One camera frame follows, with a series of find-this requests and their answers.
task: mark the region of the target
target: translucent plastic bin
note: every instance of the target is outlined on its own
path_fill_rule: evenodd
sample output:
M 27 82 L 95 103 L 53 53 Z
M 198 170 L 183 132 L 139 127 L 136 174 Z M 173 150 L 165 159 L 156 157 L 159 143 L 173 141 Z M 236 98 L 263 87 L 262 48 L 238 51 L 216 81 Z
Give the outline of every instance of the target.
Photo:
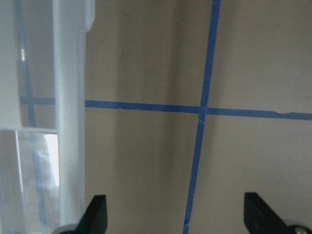
M 85 34 L 94 0 L 2 0 L 0 234 L 84 212 Z

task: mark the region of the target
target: blue tape line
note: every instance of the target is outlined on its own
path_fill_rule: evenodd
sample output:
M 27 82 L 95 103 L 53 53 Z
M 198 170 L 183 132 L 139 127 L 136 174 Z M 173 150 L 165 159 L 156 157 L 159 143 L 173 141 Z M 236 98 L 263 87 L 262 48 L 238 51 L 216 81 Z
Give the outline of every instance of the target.
M 34 136 L 33 142 L 37 145 L 37 139 L 36 136 Z M 32 151 L 32 160 L 33 160 L 33 166 L 34 166 L 34 174 L 35 174 L 35 181 L 36 181 L 36 190 L 38 194 L 38 206 L 39 206 L 39 220 L 40 223 L 44 226 L 47 225 L 47 217 L 45 213 L 45 200 L 44 200 L 44 191 L 42 188 L 42 174 L 40 170 L 40 156 L 36 152 L 36 149 L 33 149 Z
M 258 118 L 312 120 L 312 114 L 310 113 L 295 113 L 295 112 L 280 114 L 274 111 L 208 108 L 208 114 L 214 116 L 241 116 L 241 117 L 258 117 Z
M 27 98 L 20 97 L 23 105 L 31 103 L 33 105 L 55 105 L 54 98 Z M 163 105 L 163 104 L 147 104 L 117 101 L 95 101 L 86 100 L 85 107 L 101 108 L 101 109 L 123 109 L 123 110 L 139 110 L 139 111 L 160 111 L 160 112 L 178 112 L 198 114 L 200 107 L 197 106 L 179 106 L 179 105 Z M 284 118 L 312 120 L 312 114 L 291 112 L 280 114 L 274 111 L 257 111 L 257 110 L 240 110 L 225 108 L 206 108 L 206 114 L 212 116 L 239 116 L 239 117 L 257 117 L 257 118 Z
M 162 111 L 162 112 L 183 112 L 197 114 L 199 108 L 196 106 L 176 106 L 131 102 L 114 102 L 114 101 L 93 101 L 86 100 L 86 107 L 123 109 L 123 110 L 141 110 L 141 111 Z
M 19 46 L 21 51 L 24 50 L 25 58 L 21 59 L 21 65 L 23 70 L 23 77 L 25 83 L 25 91 L 27 99 L 33 99 L 33 92 L 31 88 L 31 79 L 30 79 L 30 72 L 29 66 L 27 61 L 27 54 L 26 54 L 26 36 L 25 36 L 25 29 L 24 29 L 24 21 L 23 21 L 23 8 L 22 8 L 22 1 L 15 0 L 15 7 L 16 7 L 16 16 L 17 16 L 17 27 L 18 27 L 18 38 L 19 38 Z M 28 120 L 29 125 L 31 127 L 36 127 L 36 118 L 35 118 L 35 108 L 32 102 L 27 102 L 27 109 L 28 109 Z M 37 144 L 37 140 L 34 138 L 34 145 Z M 45 201 L 44 201 L 44 192 L 42 185 L 42 178 L 41 178 L 41 170 L 40 170 L 40 160 L 39 155 L 33 150 L 32 152 L 32 159 L 33 159 L 33 166 L 34 166 L 34 175 L 36 180 L 36 190 L 38 194 L 38 206 L 39 206 L 39 219 L 41 224 L 44 226 L 47 225 L 47 217 L 45 213 Z
M 189 233 L 189 223 L 191 221 L 191 215 L 192 215 L 193 199 L 194 199 L 195 188 L 196 188 L 197 173 L 198 173 L 198 167 L 199 167 L 199 161 L 200 161 L 201 145 L 202 145 L 202 140 L 203 140 L 203 135 L 204 135 L 205 117 L 207 114 L 210 83 L 211 83 L 213 62 L 214 62 L 214 55 L 215 55 L 215 42 L 216 42 L 216 35 L 217 35 L 217 28 L 218 28 L 220 4 L 221 4 L 221 0 L 213 0 L 212 9 L 211 9 L 206 65 L 205 65 L 203 88 L 202 88 L 201 99 L 200 99 L 200 109 L 198 113 L 198 124 L 197 124 L 194 156 L 193 156 L 193 163 L 192 163 L 192 169 L 191 169 L 189 192 L 188 192 L 186 209 L 185 209 L 184 225 L 183 225 L 183 231 L 182 231 L 183 234 Z
M 55 105 L 54 98 L 39 98 L 39 97 L 20 97 L 19 101 L 23 105 L 32 104 L 32 105 Z
M 21 0 L 15 0 L 15 6 L 16 6 L 19 46 L 20 46 L 20 49 L 24 50 L 26 53 L 26 37 L 25 37 L 25 29 L 24 29 L 24 22 L 23 22 L 23 9 L 22 9 Z M 23 77 L 24 77 L 24 82 L 25 82 L 26 96 L 28 98 L 31 98 L 33 96 L 33 91 L 31 88 L 29 66 L 28 66 L 28 61 L 27 61 L 26 56 L 25 56 L 24 60 L 21 60 L 21 65 L 22 65 Z M 36 118 L 35 118 L 34 106 L 31 103 L 28 103 L 27 109 L 28 109 L 29 125 L 31 127 L 35 127 L 36 126 Z

